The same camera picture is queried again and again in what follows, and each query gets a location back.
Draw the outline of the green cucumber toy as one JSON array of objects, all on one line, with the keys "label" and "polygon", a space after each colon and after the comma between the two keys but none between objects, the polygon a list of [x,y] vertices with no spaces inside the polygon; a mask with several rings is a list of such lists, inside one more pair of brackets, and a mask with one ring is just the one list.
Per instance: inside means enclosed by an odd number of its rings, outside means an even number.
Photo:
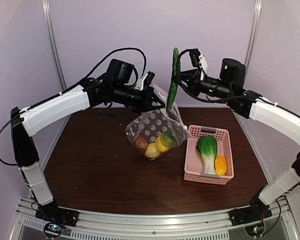
[{"label": "green cucumber toy", "polygon": [[180,61],[178,60],[179,57],[179,50],[178,48],[173,49],[173,59],[172,59],[172,75],[171,75],[171,83],[168,91],[168,97],[167,97],[167,103],[166,103],[166,110],[170,111],[173,107],[177,90],[178,90],[178,84],[176,82],[176,79],[178,75],[180,74]]}]

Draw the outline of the clear zip top bag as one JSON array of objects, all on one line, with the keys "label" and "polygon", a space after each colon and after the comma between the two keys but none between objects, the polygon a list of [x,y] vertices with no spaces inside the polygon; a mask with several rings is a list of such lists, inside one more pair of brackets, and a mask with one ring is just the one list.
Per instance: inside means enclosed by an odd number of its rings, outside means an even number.
[{"label": "clear zip top bag", "polygon": [[[179,147],[190,137],[188,127],[183,123],[179,108],[175,102],[170,111],[167,111],[166,108],[161,108],[142,113],[139,117],[130,122],[125,129],[126,136],[134,147],[134,139],[137,136],[144,137],[147,143],[150,144],[155,143],[156,139],[159,136],[161,137],[162,133],[166,131],[172,132],[177,139],[177,145],[171,147],[170,150]],[[141,151],[137,148],[136,150],[146,157],[144,155],[146,150]],[[161,153],[156,159],[160,158],[165,153]]]}]

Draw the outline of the yellow lemon toy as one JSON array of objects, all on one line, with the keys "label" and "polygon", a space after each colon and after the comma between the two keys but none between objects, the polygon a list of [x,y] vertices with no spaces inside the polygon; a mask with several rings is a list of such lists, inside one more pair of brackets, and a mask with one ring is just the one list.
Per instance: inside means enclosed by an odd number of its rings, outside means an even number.
[{"label": "yellow lemon toy", "polygon": [[163,143],[162,143],[162,140],[161,140],[161,137],[158,137],[155,141],[155,148],[158,152],[160,153],[165,153],[165,152],[168,152],[170,150],[170,147],[168,146],[165,146]]},{"label": "yellow lemon toy", "polygon": [[166,147],[175,147],[177,145],[177,139],[175,135],[170,131],[165,131],[161,135],[162,144]]}]

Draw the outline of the brown croissant toy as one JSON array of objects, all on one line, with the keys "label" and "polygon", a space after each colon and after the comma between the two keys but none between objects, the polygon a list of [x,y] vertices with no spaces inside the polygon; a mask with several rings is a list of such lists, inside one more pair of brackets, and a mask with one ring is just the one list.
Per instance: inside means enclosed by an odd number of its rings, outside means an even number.
[{"label": "brown croissant toy", "polygon": [[140,151],[145,151],[148,146],[148,143],[145,140],[145,138],[140,135],[134,139],[134,143],[135,147]]}]

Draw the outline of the pale yellow walnut-shaped toy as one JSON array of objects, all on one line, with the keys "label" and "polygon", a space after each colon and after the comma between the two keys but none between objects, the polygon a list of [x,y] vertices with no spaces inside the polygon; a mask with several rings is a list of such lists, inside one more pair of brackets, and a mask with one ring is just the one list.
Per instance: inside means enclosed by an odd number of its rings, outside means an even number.
[{"label": "pale yellow walnut-shaped toy", "polygon": [[155,143],[148,144],[144,155],[149,159],[156,159],[161,153],[156,149]]}]

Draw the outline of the pink plastic basket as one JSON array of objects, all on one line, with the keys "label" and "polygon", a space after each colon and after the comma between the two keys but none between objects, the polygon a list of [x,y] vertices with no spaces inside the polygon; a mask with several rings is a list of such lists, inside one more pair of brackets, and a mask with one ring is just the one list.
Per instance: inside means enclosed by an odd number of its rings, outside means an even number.
[{"label": "pink plastic basket", "polygon": [[190,125],[189,132],[184,180],[226,185],[234,177],[228,130]]}]

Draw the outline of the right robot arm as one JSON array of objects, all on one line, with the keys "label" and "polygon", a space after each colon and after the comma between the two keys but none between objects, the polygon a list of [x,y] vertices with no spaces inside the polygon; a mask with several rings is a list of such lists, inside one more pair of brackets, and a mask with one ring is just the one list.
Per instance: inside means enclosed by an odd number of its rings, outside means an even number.
[{"label": "right robot arm", "polygon": [[[214,103],[225,103],[235,113],[246,119],[263,123],[293,140],[300,146],[300,116],[254,91],[245,90],[244,64],[231,58],[222,60],[219,78],[206,74],[206,64],[192,61],[193,69],[182,71],[172,78],[192,98],[199,94],[214,97]],[[295,186],[300,185],[300,152],[288,170],[266,185],[251,201],[246,210],[249,220],[258,220],[265,213],[265,206],[273,203]]]}]

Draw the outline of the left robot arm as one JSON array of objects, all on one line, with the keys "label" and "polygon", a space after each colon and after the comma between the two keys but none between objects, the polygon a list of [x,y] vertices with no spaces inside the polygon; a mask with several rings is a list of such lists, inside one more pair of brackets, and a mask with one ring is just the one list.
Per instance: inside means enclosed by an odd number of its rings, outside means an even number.
[{"label": "left robot arm", "polygon": [[105,73],[97,78],[87,76],[46,100],[32,106],[11,111],[12,143],[17,166],[24,174],[33,195],[42,207],[42,214],[57,222],[61,210],[53,205],[54,198],[39,164],[39,156],[32,137],[45,127],[76,112],[100,104],[118,103],[135,113],[165,107],[151,82],[155,76],[147,72],[134,84],[128,84],[134,65],[112,59]]}]

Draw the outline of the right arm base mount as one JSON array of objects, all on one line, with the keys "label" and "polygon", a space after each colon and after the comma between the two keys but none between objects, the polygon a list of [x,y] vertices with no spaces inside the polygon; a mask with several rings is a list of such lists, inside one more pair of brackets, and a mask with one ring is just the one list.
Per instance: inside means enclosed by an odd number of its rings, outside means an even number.
[{"label": "right arm base mount", "polygon": [[269,207],[261,208],[257,205],[250,205],[243,208],[236,208],[229,213],[232,226],[246,225],[255,221],[261,221],[264,218],[272,216],[272,212]]}]

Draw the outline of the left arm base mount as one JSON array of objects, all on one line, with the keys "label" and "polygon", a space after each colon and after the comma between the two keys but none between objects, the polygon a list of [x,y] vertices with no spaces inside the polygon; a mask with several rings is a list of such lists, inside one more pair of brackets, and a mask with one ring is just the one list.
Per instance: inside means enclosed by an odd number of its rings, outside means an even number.
[{"label": "left arm base mount", "polygon": [[65,208],[37,209],[35,214],[35,217],[38,219],[70,227],[76,226],[78,216],[78,211]]}]

